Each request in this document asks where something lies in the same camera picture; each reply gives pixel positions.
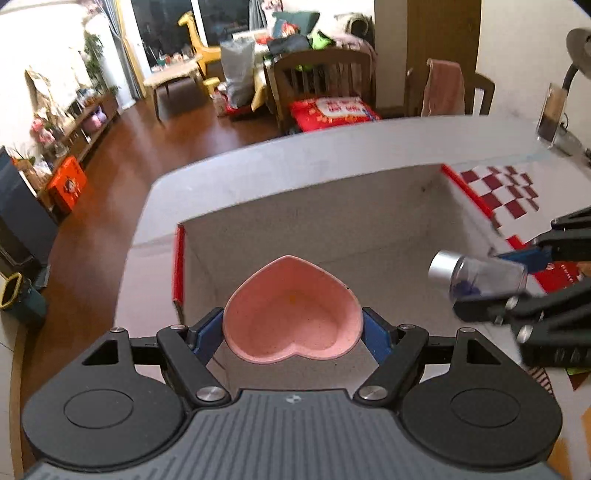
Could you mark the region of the sofa with clothes pile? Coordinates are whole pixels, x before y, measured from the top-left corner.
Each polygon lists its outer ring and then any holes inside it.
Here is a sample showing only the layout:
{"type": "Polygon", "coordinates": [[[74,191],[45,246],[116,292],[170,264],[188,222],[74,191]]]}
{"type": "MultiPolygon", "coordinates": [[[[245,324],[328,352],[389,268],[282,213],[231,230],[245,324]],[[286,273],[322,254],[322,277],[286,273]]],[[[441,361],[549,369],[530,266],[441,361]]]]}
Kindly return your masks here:
{"type": "Polygon", "coordinates": [[[266,58],[270,57],[269,43],[280,38],[283,25],[294,25],[297,34],[308,37],[312,49],[328,47],[358,50],[370,56],[370,80],[375,82],[378,54],[375,51],[375,26],[372,16],[359,12],[322,15],[317,12],[273,11],[270,25],[265,29],[249,30],[232,35],[233,40],[249,39],[256,46],[253,54],[254,94],[250,110],[267,105],[274,109],[273,89],[267,87],[266,58]]]}

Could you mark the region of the red printed seat cushion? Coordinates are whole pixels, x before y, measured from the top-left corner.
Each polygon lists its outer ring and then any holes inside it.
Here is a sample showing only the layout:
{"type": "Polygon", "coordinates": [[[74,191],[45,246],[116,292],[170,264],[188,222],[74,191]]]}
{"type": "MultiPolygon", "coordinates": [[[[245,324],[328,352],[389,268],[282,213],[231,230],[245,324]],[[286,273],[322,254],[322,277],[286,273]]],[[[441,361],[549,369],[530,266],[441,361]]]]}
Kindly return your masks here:
{"type": "Polygon", "coordinates": [[[298,100],[288,108],[303,132],[380,121],[381,117],[360,97],[322,97],[298,100]]]}

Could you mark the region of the black cabinet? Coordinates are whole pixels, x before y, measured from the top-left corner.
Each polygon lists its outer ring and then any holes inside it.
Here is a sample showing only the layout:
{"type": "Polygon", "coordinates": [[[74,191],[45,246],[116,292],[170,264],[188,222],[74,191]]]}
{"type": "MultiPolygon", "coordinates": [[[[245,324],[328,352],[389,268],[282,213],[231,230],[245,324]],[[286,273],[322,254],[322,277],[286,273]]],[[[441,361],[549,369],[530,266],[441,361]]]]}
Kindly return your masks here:
{"type": "Polygon", "coordinates": [[[31,194],[1,147],[1,273],[15,272],[34,281],[49,263],[58,226],[31,194]]]}

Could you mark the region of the dark green waste bin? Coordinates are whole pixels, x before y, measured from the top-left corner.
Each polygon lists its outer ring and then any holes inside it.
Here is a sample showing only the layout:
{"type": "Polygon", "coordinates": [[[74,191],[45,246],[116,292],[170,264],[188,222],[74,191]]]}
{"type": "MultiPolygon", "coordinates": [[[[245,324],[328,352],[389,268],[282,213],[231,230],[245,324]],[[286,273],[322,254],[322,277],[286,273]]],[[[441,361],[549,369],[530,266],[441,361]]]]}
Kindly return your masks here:
{"type": "Polygon", "coordinates": [[[1,289],[1,310],[24,324],[42,324],[47,315],[47,302],[28,278],[15,272],[1,289]]]}

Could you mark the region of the yellow giraffe toy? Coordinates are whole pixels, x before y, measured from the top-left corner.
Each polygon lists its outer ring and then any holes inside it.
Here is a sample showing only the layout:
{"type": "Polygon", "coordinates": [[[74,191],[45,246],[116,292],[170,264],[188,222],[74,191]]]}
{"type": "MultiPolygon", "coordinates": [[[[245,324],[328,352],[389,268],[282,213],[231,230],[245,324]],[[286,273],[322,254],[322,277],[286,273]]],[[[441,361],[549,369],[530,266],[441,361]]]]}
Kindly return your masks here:
{"type": "Polygon", "coordinates": [[[194,15],[191,11],[185,12],[177,21],[179,26],[185,26],[188,29],[192,48],[197,56],[197,64],[203,78],[207,74],[207,66],[218,62],[221,59],[221,48],[206,47],[201,42],[200,35],[197,32],[194,15]]]}

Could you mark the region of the white red patterned cloth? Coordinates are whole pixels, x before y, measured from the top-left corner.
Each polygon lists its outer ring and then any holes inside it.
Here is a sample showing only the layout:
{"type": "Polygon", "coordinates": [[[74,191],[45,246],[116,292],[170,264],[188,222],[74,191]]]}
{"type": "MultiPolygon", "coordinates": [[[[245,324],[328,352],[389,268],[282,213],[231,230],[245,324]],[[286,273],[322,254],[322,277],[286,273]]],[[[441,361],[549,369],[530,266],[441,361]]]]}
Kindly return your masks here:
{"type": "Polygon", "coordinates": [[[573,162],[443,165],[457,200],[496,256],[528,271],[524,292],[510,287],[465,319],[486,321],[558,401],[562,432],[550,456],[568,479],[590,476],[590,175],[573,162]]]}

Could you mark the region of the wooden tv console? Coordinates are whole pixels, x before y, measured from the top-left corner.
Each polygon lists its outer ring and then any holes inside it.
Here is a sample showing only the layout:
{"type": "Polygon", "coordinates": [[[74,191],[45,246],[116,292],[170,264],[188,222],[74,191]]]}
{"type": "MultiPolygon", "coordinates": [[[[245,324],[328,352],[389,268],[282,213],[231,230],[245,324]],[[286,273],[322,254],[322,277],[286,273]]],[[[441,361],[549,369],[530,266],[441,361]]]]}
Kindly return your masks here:
{"type": "Polygon", "coordinates": [[[110,93],[100,94],[87,100],[64,130],[52,130],[56,134],[62,133],[62,136],[46,143],[41,150],[41,158],[33,167],[24,171],[25,180],[32,188],[33,195],[48,212],[61,214],[53,205],[47,189],[61,162],[74,156],[85,172],[95,147],[118,115],[115,96],[110,93]]]}

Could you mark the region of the grey plastic bag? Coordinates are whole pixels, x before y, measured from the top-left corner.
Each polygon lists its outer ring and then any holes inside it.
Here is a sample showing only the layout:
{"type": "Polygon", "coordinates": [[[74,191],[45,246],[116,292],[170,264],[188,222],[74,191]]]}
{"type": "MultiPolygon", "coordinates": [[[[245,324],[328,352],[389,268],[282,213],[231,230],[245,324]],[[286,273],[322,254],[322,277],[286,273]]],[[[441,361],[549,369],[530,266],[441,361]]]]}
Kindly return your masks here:
{"type": "Polygon", "coordinates": [[[237,109],[252,101],[255,45],[252,38],[245,37],[221,43],[221,66],[231,108],[237,109]]]}

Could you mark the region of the clear bottle silver cap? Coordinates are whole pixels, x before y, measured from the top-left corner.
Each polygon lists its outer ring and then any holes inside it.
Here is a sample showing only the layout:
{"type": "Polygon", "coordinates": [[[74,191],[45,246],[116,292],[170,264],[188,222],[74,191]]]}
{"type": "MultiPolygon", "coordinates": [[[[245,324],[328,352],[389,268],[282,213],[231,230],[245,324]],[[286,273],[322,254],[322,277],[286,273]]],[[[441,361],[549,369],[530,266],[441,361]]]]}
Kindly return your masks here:
{"type": "Polygon", "coordinates": [[[518,294],[525,289],[527,277],[520,263],[445,250],[434,256],[428,270],[429,280],[451,301],[518,294]]]}

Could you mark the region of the glass jar dark contents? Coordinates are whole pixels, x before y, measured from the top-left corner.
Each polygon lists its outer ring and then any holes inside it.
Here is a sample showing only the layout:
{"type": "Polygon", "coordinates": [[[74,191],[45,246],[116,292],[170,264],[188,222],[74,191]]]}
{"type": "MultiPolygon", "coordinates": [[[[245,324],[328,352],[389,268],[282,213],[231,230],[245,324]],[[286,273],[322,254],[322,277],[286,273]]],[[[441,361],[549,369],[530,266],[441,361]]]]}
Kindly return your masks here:
{"type": "Polygon", "coordinates": [[[536,128],[538,139],[552,144],[559,130],[568,92],[560,85],[551,83],[546,93],[541,115],[536,128]]]}

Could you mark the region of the grey desk lamp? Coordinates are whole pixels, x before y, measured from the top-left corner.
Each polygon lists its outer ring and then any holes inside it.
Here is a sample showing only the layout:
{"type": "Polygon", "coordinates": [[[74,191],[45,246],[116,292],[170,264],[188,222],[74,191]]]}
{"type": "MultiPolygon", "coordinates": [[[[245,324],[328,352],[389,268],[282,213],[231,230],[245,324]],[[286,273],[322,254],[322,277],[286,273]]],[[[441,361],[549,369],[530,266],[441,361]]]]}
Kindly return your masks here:
{"type": "Polygon", "coordinates": [[[575,28],[566,37],[570,65],[557,85],[568,94],[553,148],[566,157],[590,161],[590,28],[575,28]]]}

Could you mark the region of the pink heart-shaped dish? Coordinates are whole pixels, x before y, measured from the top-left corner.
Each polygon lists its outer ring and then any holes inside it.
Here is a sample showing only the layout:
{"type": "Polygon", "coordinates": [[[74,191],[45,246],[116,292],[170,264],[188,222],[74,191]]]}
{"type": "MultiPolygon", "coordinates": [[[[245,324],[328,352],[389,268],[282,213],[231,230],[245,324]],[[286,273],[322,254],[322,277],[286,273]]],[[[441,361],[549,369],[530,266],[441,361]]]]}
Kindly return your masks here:
{"type": "Polygon", "coordinates": [[[236,356],[271,364],[300,356],[332,360],[356,346],[362,307],[337,277],[286,255],[253,273],[223,311],[222,331],[236,356]]]}

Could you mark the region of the chair with pink towel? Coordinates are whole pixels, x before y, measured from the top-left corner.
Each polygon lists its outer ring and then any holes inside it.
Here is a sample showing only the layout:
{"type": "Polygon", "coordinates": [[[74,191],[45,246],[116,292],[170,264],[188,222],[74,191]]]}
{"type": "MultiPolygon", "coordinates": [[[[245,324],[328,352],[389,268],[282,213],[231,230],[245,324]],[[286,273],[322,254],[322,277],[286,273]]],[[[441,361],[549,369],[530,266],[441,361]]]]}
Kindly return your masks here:
{"type": "Polygon", "coordinates": [[[447,60],[428,59],[426,63],[427,76],[420,100],[413,98],[419,93],[420,76],[413,68],[406,74],[404,108],[407,117],[457,116],[472,115],[474,102],[470,102],[468,94],[482,91],[482,100],[478,114],[490,113],[495,83],[488,77],[477,72],[465,80],[461,65],[447,60]]]}

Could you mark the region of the green potted plant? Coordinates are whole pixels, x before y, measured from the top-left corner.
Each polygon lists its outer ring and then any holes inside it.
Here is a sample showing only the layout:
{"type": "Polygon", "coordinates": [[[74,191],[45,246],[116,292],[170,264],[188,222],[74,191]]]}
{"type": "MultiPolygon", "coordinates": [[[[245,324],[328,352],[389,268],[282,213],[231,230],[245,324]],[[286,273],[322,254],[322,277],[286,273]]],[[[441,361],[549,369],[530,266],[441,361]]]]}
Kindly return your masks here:
{"type": "Polygon", "coordinates": [[[110,93],[115,96],[119,87],[108,84],[103,76],[103,44],[97,35],[84,32],[84,54],[85,68],[93,87],[102,94],[110,93]]]}

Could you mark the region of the wooden dining chair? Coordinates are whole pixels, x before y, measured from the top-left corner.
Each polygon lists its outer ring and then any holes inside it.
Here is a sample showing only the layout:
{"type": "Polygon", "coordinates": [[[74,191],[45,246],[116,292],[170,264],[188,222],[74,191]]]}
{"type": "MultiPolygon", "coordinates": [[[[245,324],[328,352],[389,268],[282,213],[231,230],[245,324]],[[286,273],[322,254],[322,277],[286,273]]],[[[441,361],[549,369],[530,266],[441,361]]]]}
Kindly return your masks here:
{"type": "Polygon", "coordinates": [[[311,49],[277,57],[271,64],[271,76],[280,131],[302,132],[288,111],[290,104],[298,100],[360,97],[375,111],[370,75],[370,56],[358,50],[311,49]]]}

